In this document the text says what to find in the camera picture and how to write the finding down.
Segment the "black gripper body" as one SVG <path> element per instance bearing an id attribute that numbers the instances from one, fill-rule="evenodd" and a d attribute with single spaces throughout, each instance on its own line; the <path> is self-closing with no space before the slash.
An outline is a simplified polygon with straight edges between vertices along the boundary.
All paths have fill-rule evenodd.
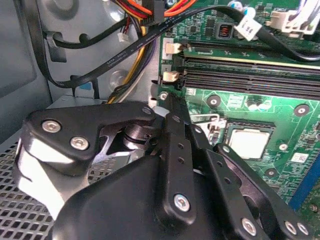
<path id="1" fill-rule="evenodd" d="M 232 230 L 208 179 L 193 174 L 196 219 L 171 226 L 156 214 L 161 160 L 144 156 L 73 195 L 51 229 L 53 240 L 248 240 Z"/>

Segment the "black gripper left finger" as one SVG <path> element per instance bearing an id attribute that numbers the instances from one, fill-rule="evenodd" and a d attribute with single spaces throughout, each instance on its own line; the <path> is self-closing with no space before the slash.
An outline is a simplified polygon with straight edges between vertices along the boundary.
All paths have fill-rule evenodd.
<path id="1" fill-rule="evenodd" d="M 140 149 L 160 155 L 155 211 L 172 226 L 197 215 L 189 119 L 183 99 L 165 107 L 138 101 L 50 108 L 30 113 L 22 126 L 13 172 L 17 187 L 56 219 L 67 200 L 89 186 L 90 167 Z"/>

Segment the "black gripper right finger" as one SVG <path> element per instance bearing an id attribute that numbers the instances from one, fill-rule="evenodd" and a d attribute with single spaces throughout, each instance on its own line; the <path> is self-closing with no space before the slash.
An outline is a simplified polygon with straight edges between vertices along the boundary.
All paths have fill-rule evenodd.
<path id="1" fill-rule="evenodd" d="M 191 140 L 197 220 L 186 240 L 311 240 L 312 229 L 242 160 L 220 143 L 211 146 L 183 109 Z"/>

